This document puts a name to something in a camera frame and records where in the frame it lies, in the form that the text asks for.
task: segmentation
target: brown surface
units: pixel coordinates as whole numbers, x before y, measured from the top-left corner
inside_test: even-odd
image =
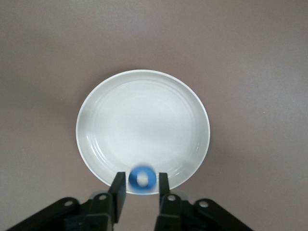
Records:
[[[169,73],[204,103],[206,159],[176,190],[258,231],[308,227],[307,1],[1,1],[0,230],[107,189],[83,163],[87,94],[131,69]],[[116,231],[151,231],[158,197],[128,195]]]

